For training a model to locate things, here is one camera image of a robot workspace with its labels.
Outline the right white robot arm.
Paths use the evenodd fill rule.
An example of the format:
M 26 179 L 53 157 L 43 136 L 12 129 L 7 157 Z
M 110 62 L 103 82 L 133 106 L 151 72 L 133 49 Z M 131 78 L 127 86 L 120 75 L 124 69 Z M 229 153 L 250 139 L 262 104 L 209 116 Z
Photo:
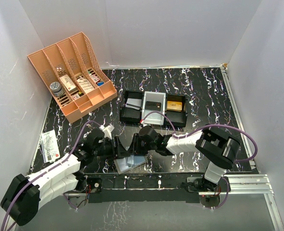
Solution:
M 218 127 L 205 127 L 191 135 L 161 135 L 151 126 L 135 133 L 128 148 L 133 155 L 147 155 L 155 151 L 162 156 L 172 156 L 195 149 L 209 159 L 204 176 L 187 183 L 192 190 L 215 191 L 227 170 L 233 168 L 240 140 Z

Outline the grey leather card holder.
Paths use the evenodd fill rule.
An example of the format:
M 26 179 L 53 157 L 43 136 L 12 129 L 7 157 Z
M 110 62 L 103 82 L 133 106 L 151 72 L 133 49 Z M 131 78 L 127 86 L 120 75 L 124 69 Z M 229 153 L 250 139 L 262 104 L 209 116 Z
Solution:
M 119 174 L 125 173 L 135 167 L 147 162 L 147 158 L 141 155 L 131 155 L 129 157 L 115 159 L 114 163 Z

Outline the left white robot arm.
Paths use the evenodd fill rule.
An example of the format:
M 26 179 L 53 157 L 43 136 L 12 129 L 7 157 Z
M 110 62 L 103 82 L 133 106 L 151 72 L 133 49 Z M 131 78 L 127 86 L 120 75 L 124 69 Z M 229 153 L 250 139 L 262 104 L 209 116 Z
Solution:
M 6 212 L 1 230 L 6 229 L 8 219 L 19 226 L 27 224 L 43 205 L 67 191 L 84 191 L 87 180 L 79 176 L 80 171 L 98 156 L 113 156 L 113 129 L 113 125 L 100 126 L 88 134 L 85 142 L 77 139 L 68 154 L 45 169 L 14 177 L 0 203 Z

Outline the white striped credit card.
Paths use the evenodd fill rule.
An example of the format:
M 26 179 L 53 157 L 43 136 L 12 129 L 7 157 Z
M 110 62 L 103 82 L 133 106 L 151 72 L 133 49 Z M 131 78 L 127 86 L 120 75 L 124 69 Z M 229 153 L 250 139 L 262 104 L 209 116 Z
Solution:
M 130 155 L 129 157 L 126 157 L 125 163 L 128 167 L 133 167 L 135 165 L 135 156 Z

